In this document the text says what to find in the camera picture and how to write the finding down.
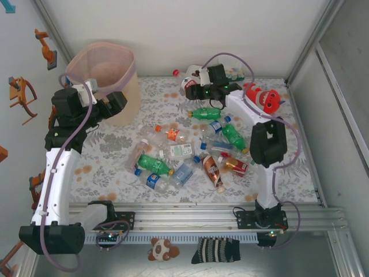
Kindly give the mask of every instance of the brown bottle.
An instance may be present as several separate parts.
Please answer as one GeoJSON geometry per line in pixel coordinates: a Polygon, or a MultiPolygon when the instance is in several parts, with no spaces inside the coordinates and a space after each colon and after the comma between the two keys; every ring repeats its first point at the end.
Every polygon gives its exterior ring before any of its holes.
{"type": "Polygon", "coordinates": [[[220,179],[220,171],[217,167],[217,164],[215,164],[213,157],[211,157],[210,155],[205,156],[201,159],[201,163],[204,166],[206,175],[209,176],[218,193],[224,192],[225,187],[223,186],[223,182],[220,179]]]}

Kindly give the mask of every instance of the green soda bottle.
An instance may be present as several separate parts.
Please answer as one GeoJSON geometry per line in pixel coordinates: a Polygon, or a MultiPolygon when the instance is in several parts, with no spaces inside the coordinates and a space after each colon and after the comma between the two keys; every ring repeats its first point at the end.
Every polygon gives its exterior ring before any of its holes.
{"type": "Polygon", "coordinates": [[[218,108],[198,108],[195,111],[189,111],[189,117],[215,120],[220,118],[220,110],[218,108]]]}
{"type": "Polygon", "coordinates": [[[232,124],[227,124],[222,128],[223,135],[227,138],[230,144],[234,145],[242,154],[248,153],[248,148],[244,143],[243,137],[236,131],[232,124]]]}
{"type": "Polygon", "coordinates": [[[173,175],[174,169],[170,169],[162,160],[142,154],[137,162],[144,169],[150,170],[157,175],[173,175]]]}

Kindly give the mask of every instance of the blue bottle cap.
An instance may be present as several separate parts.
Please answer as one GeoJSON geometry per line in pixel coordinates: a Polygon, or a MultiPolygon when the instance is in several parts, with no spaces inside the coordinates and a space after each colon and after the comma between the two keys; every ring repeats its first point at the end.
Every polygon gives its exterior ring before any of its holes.
{"type": "Polygon", "coordinates": [[[195,163],[199,163],[201,161],[201,159],[198,156],[195,156],[193,160],[195,163]]]}
{"type": "Polygon", "coordinates": [[[134,175],[140,176],[141,173],[142,173],[142,170],[141,169],[136,169],[135,172],[134,172],[134,175]]]}

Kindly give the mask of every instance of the white bottle cap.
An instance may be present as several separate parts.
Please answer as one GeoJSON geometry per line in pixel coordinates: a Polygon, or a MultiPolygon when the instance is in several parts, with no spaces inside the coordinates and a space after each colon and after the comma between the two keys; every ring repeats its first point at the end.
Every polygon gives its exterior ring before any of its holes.
{"type": "Polygon", "coordinates": [[[147,145],[149,145],[149,141],[144,139],[144,138],[141,140],[141,142],[146,143],[147,145]]]}

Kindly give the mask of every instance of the black and white sock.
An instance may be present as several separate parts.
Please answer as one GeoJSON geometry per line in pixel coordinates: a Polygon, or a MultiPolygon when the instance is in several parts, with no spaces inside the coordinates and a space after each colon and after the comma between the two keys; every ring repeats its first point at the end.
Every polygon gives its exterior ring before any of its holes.
{"type": "Polygon", "coordinates": [[[202,238],[198,242],[197,251],[192,264],[199,263],[232,263],[239,261],[240,241],[232,238],[202,238]]]}

